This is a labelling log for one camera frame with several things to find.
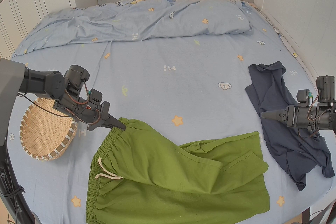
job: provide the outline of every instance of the bed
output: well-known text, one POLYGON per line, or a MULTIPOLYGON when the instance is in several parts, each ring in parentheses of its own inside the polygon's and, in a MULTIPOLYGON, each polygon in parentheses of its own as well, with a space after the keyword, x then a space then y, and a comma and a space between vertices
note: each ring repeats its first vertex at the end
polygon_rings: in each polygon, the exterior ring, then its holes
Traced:
MULTIPOLYGON (((292 95, 299 89, 315 95, 316 76, 334 75, 336 69, 331 64, 333 1, 255 0, 261 12, 249 3, 229 0, 123 0, 63 10, 44 18, 12 60, 61 73, 72 64, 83 66, 90 73, 88 88, 103 93, 111 115, 144 121, 175 144, 259 131, 269 165, 264 178, 270 210, 242 223, 282 224, 323 197, 335 180, 324 178, 321 167, 315 167, 299 192, 275 162, 245 92, 251 83, 248 66, 281 61, 292 95), (321 12, 331 14, 328 21, 321 12), (183 118, 182 125, 172 122, 175 116, 183 118)), ((61 158, 32 159, 19 140, 28 106, 27 100, 17 98, 8 130, 13 138, 8 142, 11 162, 26 189, 27 204, 41 223, 85 223, 90 162, 109 130, 90 132, 80 122, 61 158)), ((336 163, 334 134, 320 133, 336 163)))

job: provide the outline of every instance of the clothing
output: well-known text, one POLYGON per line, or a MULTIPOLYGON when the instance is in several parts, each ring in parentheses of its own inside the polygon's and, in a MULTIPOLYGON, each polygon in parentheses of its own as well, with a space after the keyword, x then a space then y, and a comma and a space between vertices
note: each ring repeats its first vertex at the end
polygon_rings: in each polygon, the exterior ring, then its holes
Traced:
MULTIPOLYGON (((285 109, 290 104, 297 104, 285 86, 282 75, 286 69, 281 62, 252 64, 249 72, 252 84, 245 90, 259 116, 264 111, 285 109)), ((335 175, 330 151, 319 133, 304 139, 298 136, 297 128, 287 127, 282 122, 261 118, 261 124, 269 152, 296 183, 299 191, 306 186, 306 173, 316 164, 322 166, 325 177, 335 175)), ((300 135, 307 137, 310 134, 308 130, 301 129, 300 135)))
POLYGON ((126 130, 113 128, 92 160, 87 223, 233 224, 269 210, 258 132, 177 146, 120 121, 126 130), (104 173, 123 179, 95 179, 104 173))

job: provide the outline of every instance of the mattress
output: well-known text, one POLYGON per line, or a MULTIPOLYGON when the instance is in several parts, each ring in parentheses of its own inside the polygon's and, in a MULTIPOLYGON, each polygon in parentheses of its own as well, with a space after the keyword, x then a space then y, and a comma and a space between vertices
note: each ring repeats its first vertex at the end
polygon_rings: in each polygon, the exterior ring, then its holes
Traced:
MULTIPOLYGON (((86 68, 88 88, 103 93, 103 100, 111 103, 111 115, 144 121, 178 145, 258 131, 269 165, 264 179, 270 211, 242 223, 282 224, 335 185, 315 167, 307 174, 306 188, 297 190, 268 152, 260 119, 245 92, 251 84, 250 64, 281 61, 293 96, 299 89, 316 94, 296 57, 247 3, 125 0, 48 15, 22 41, 12 60, 63 74, 72 64, 86 68), (183 124, 176 126, 175 116, 182 117, 183 124)), ((90 163, 109 130, 90 132, 79 122, 61 158, 39 161, 20 145, 20 122, 28 106, 26 99, 16 99, 8 130, 13 134, 8 142, 11 162, 26 190, 27 204, 42 223, 85 223, 90 163)), ((334 134, 320 134, 336 163, 334 134)))

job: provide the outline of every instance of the bed sheet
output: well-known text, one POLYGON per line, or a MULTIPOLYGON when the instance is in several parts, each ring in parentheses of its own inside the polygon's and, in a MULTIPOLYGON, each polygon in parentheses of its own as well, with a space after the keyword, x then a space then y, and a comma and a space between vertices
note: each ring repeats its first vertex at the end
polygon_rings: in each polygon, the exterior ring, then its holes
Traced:
MULTIPOLYGON (((264 178, 270 195, 270 211, 247 219, 242 222, 244 224, 282 224, 315 203, 334 186, 334 179, 324 178, 321 167, 315 167, 307 174, 306 188, 299 192, 267 150, 260 119, 245 92, 245 87, 251 84, 248 66, 281 61, 287 68, 283 77, 293 96, 299 89, 316 92, 295 59, 296 55, 286 49, 272 26, 254 8, 236 1, 235 6, 230 7, 235 12, 228 16, 240 16, 245 20, 237 21, 244 24, 236 25, 235 29, 224 29, 219 23, 209 30, 195 29, 193 22, 207 18, 208 24, 211 23, 214 17, 210 13, 217 7, 216 0, 137 0, 134 5, 131 2, 121 1, 111 5, 118 6, 123 12, 126 8, 137 12, 136 6, 144 12, 162 6, 169 11, 168 17, 155 17, 154 25, 148 23, 144 27, 140 26, 140 22, 129 22, 132 33, 138 35, 141 41, 133 40, 129 34, 124 34, 126 41, 121 41, 117 38, 123 38, 122 35, 112 39, 108 33, 90 32, 86 27, 81 29, 81 25, 76 32, 69 30, 77 26, 74 12, 82 17, 83 11, 64 11, 62 21, 66 16, 70 19, 63 31, 68 29, 69 35, 58 33, 61 36, 50 38, 49 31, 57 29, 51 30, 51 20, 49 23, 42 21, 45 25, 40 24, 33 30, 41 35, 30 35, 30 38, 34 37, 34 42, 26 38, 12 60, 26 63, 31 69, 54 69, 62 73, 72 64, 83 66, 91 75, 88 87, 103 93, 103 100, 111 103, 111 115, 144 121, 175 144, 259 131, 263 157, 269 165, 264 178), (199 2, 205 5, 195 7, 199 2), (190 5, 194 8, 193 12, 184 14, 191 16, 189 32, 183 34, 185 28, 182 28, 182 34, 164 38, 167 31, 158 27, 157 23, 162 22, 163 27, 167 20, 171 23, 169 20, 173 18, 169 18, 169 13, 176 4, 175 7, 181 11, 187 10, 190 5), (242 33, 228 34, 237 29, 242 33), (101 42, 91 41, 95 38, 101 42), (219 83, 229 83, 231 88, 224 90, 218 86, 219 83), (183 118, 182 125, 176 126, 172 122, 175 116, 183 118), (277 203, 279 197, 284 198, 284 204, 277 203)), ((99 11, 99 6, 92 7, 92 13, 95 12, 93 9, 99 11)), ((108 20, 118 20, 116 16, 120 15, 116 12, 108 20)), ((174 17, 183 24, 187 23, 185 18, 175 14, 174 17)), ((61 158, 50 162, 32 159, 22 150, 19 140, 21 118, 28 106, 25 99, 17 98, 8 131, 15 135, 8 148, 18 182, 26 190, 24 197, 27 204, 45 224, 85 223, 90 162, 109 130, 97 128, 93 132, 84 131, 86 125, 80 122, 75 138, 61 158)), ((332 161, 336 163, 334 134, 321 131, 321 135, 325 137, 332 161)))

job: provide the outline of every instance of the basket rim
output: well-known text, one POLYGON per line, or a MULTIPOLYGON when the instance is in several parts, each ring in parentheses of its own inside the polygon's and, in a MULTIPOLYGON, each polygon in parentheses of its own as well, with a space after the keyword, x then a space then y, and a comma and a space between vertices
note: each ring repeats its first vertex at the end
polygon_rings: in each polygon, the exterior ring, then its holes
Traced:
POLYGON ((65 149, 69 146, 70 142, 72 141, 73 137, 76 135, 76 130, 77 130, 77 122, 75 122, 72 118, 71 119, 71 125, 70 128, 67 132, 67 134, 65 134, 63 140, 61 141, 61 143, 51 152, 49 152, 48 154, 45 155, 36 155, 31 153, 28 149, 27 146, 25 145, 24 139, 23 139, 23 123, 25 123, 25 118, 28 118, 29 113, 31 113, 31 109, 35 106, 35 104, 39 103, 39 100, 42 100, 43 98, 38 97, 36 100, 34 100, 34 103, 32 103, 26 110, 26 112, 23 114, 22 120, 21 120, 21 124, 20 124, 20 130, 19 130, 19 134, 20 134, 20 142, 21 142, 21 146, 23 147, 23 150, 26 151, 26 153, 28 155, 30 155, 32 158, 34 159, 38 159, 38 160, 52 160, 52 159, 56 159, 58 157, 60 157, 65 149))

